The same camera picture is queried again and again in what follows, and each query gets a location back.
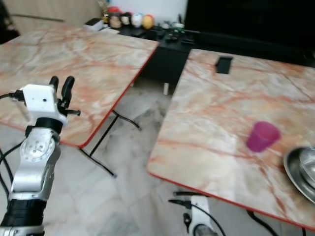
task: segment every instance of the marble floor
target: marble floor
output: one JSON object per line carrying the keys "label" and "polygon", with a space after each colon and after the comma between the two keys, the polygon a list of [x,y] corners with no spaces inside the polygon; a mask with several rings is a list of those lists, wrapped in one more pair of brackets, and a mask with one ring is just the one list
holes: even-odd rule
{"label": "marble floor", "polygon": [[[116,111],[135,119],[142,127],[119,120],[104,140],[95,157],[117,174],[105,171],[71,147],[62,146],[56,165],[55,182],[45,211],[48,236],[185,236],[183,213],[179,206],[167,202],[173,184],[149,176],[146,163],[155,143],[171,96],[162,94],[163,84],[138,79],[117,106]],[[113,117],[102,126],[86,150],[91,150]],[[23,133],[0,126],[0,146],[5,151],[23,139]],[[18,152],[8,161],[17,168]],[[209,199],[211,213],[228,236],[269,236],[252,221],[244,209]],[[6,200],[0,191],[0,217]],[[258,215],[280,236],[302,236],[299,228]]]}

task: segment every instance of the wooden cabinet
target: wooden cabinet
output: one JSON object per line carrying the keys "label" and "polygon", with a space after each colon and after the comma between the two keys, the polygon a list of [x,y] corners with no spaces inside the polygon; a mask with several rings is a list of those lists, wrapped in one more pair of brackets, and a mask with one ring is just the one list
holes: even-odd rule
{"label": "wooden cabinet", "polygon": [[41,25],[82,25],[101,10],[96,0],[3,0],[20,34]]}

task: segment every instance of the red table edge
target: red table edge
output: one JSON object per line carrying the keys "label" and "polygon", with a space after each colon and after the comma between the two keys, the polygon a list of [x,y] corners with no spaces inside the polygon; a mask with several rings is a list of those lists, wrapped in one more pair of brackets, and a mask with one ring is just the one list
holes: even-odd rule
{"label": "red table edge", "polygon": [[195,189],[195,188],[192,188],[192,187],[189,187],[189,186],[185,186],[185,185],[183,185],[183,184],[181,184],[181,183],[177,183],[177,182],[174,182],[174,181],[172,181],[172,180],[163,178],[163,177],[158,176],[158,175],[156,175],[156,174],[150,173],[150,171],[149,171],[148,169],[147,169],[147,172],[148,172],[149,175],[151,175],[151,176],[153,176],[153,177],[155,177],[155,178],[159,178],[159,179],[161,179],[161,180],[164,180],[164,181],[166,181],[166,182],[172,183],[172,184],[177,185],[177,186],[179,186],[179,187],[183,187],[183,188],[186,188],[186,189],[190,189],[190,190],[192,190],[192,191],[194,191],[194,192],[201,193],[202,195],[205,195],[205,196],[207,196],[207,197],[215,198],[215,199],[221,200],[221,201],[223,201],[223,202],[226,202],[226,203],[230,203],[230,204],[232,204],[232,205],[235,205],[235,206],[237,206],[237,207],[241,207],[241,208],[244,208],[244,209],[246,209],[246,210],[250,210],[250,211],[257,212],[257,213],[259,213],[259,214],[268,216],[268,217],[270,217],[270,218],[274,218],[274,219],[279,220],[279,221],[283,221],[283,222],[285,222],[285,223],[288,223],[288,224],[297,226],[297,227],[299,227],[299,228],[304,228],[304,229],[307,229],[307,230],[315,231],[315,228],[310,228],[309,226],[306,226],[306,225],[299,225],[298,223],[295,223],[295,222],[293,222],[293,221],[289,221],[289,220],[287,220],[287,219],[283,219],[283,218],[280,218],[280,217],[277,217],[277,216],[274,216],[274,215],[265,213],[265,212],[263,212],[263,211],[260,211],[260,210],[254,209],[254,208],[250,208],[250,207],[248,207],[248,206],[245,206],[245,205],[242,205],[242,204],[239,204],[239,203],[235,203],[235,202],[232,202],[232,201],[230,201],[230,200],[227,200],[227,199],[224,199],[224,198],[220,198],[220,197],[218,197],[218,196],[215,196],[215,195],[212,195],[212,194],[203,192],[203,191],[201,191],[201,190],[198,190],[198,189]]}
{"label": "red table edge", "polygon": [[[75,145],[75,144],[70,144],[68,142],[64,142],[61,140],[61,144],[70,146],[70,147],[74,147],[74,148],[79,148],[82,149],[84,148],[86,145],[89,144],[89,142],[92,140],[92,138],[94,138],[95,134],[97,133],[97,131],[102,127],[102,125],[104,124],[104,122],[106,121],[106,119],[109,117],[109,115],[112,113],[112,111],[115,109],[115,107],[117,106],[117,104],[120,102],[121,98],[125,95],[125,93],[128,91],[128,89],[130,88],[131,84],[138,78],[139,74],[142,72],[143,68],[147,65],[147,63],[149,62],[149,60],[152,58],[152,56],[155,54],[157,48],[158,48],[159,43],[157,42],[156,47],[152,50],[151,55],[148,56],[147,60],[142,64],[141,69],[138,71],[138,73],[134,76],[134,78],[132,79],[132,81],[128,84],[127,88],[124,90],[124,92],[120,95],[120,97],[117,99],[117,101],[115,102],[115,104],[113,105],[113,107],[109,110],[109,112],[106,114],[106,116],[104,117],[104,119],[100,122],[100,124],[98,125],[98,127],[95,129],[95,131],[90,135],[90,137],[82,144],[80,145]],[[21,129],[19,127],[16,127],[14,125],[10,125],[10,124],[6,124],[4,122],[1,122],[1,124],[14,128],[14,129],[18,129],[22,132],[24,132],[24,129]]]}

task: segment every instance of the black tv stand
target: black tv stand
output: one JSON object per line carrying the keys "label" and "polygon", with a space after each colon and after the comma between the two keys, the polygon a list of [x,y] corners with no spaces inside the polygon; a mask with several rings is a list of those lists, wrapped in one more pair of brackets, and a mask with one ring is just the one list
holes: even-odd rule
{"label": "black tv stand", "polygon": [[[122,27],[120,34],[131,36],[131,27]],[[303,66],[315,68],[315,59],[311,53],[290,50],[286,47],[272,47],[272,45],[263,45],[254,48],[254,44],[248,45],[239,39],[225,38],[223,40],[215,35],[195,35],[194,44],[182,44],[184,35],[175,42],[167,42],[163,38],[157,38],[159,42],[156,53],[152,56],[146,67],[142,70],[140,76],[176,85],[184,69],[186,60],[191,49],[203,49],[222,53],[231,53],[248,57],[270,59]]]}

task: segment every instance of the white wall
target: white wall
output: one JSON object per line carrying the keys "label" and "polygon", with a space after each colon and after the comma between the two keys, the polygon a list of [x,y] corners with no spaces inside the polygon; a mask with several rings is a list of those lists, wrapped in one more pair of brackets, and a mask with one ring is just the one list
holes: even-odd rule
{"label": "white wall", "polygon": [[140,12],[153,15],[157,23],[163,20],[177,21],[178,14],[185,19],[188,0],[112,0],[112,6],[122,11]]}

